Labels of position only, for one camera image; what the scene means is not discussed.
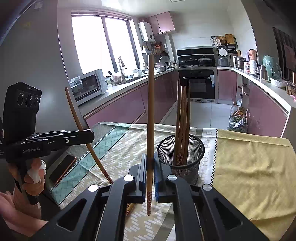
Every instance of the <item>microwave oven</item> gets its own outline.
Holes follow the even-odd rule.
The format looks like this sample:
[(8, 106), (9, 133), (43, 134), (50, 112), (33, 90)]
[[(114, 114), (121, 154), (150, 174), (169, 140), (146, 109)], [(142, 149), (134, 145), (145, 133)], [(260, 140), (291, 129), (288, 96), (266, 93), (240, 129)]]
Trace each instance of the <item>microwave oven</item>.
[(70, 87), (77, 105), (106, 92), (107, 84), (101, 69), (80, 75), (70, 80)]

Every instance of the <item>kitchen window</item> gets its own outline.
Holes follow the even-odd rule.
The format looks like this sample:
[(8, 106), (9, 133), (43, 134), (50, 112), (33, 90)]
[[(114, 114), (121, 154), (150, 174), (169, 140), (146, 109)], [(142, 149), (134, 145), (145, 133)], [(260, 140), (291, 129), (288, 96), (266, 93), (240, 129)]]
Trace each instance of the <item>kitchen window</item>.
[(105, 16), (72, 16), (77, 55), (83, 74), (102, 69), (119, 72), (121, 56), (129, 70), (140, 68), (128, 20)]

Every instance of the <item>window frame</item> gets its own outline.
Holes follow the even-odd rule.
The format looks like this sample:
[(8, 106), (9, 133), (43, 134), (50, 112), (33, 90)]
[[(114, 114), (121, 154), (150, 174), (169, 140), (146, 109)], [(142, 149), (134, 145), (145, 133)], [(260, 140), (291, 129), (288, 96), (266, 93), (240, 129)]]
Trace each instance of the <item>window frame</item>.
[(92, 14), (72, 14), (71, 17), (80, 17), (80, 16), (93, 16), (93, 17), (100, 17), (102, 19), (103, 29), (104, 29), (104, 33), (105, 33), (105, 37), (106, 37), (106, 41), (107, 41), (107, 45), (108, 45), (108, 50), (109, 50), (109, 54), (110, 54), (110, 57), (111, 57), (111, 61), (112, 61), (112, 65), (113, 65), (113, 69), (114, 69), (115, 73), (119, 72), (119, 70), (118, 70), (118, 67), (117, 67), (117, 64), (116, 64), (116, 59), (115, 59), (114, 54), (113, 54), (113, 49), (112, 49), (112, 46), (111, 46), (111, 42), (110, 42), (110, 38), (109, 38), (109, 34), (108, 34), (105, 19), (106, 18), (113, 18), (113, 19), (125, 21), (126, 27), (127, 27), (127, 30), (128, 30), (128, 35), (130, 37), (131, 46), (132, 46), (132, 49), (133, 49), (133, 54), (134, 54), (134, 57), (135, 57), (136, 65), (137, 65), (137, 68), (140, 69), (139, 56), (137, 54), (136, 44), (135, 44), (135, 41), (134, 41), (134, 38), (133, 38), (133, 34), (131, 32), (131, 24), (130, 24), (129, 20), (122, 19), (122, 18), (109, 17), (109, 16), (94, 15), (94, 14), (93, 15)]

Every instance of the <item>tiled floor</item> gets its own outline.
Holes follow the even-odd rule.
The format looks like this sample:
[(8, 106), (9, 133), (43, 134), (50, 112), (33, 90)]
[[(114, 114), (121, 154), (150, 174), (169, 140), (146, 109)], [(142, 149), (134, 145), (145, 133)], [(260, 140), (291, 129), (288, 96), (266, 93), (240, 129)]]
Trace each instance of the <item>tiled floor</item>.
[[(211, 103), (191, 103), (190, 126), (198, 128), (227, 129), (231, 105)], [(163, 122), (176, 125), (177, 106)]]

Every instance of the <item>sink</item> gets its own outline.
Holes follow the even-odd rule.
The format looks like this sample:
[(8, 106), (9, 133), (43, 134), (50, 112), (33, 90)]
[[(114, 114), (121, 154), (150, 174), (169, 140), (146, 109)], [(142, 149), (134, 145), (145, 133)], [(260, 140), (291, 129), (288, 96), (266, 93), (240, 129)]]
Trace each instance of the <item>sink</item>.
[(133, 82), (133, 81), (135, 81), (135, 80), (138, 80), (138, 79), (144, 78), (144, 77), (146, 77), (146, 76), (148, 76), (148, 74), (143, 74), (143, 75), (140, 75), (140, 76), (137, 76), (137, 77), (134, 77), (134, 78), (128, 79), (128, 80), (126, 80), (126, 81), (124, 81), (124, 82), (121, 82), (121, 83), (119, 83), (119, 84), (117, 84), (117, 85), (122, 85), (122, 84), (130, 83), (130, 82)]

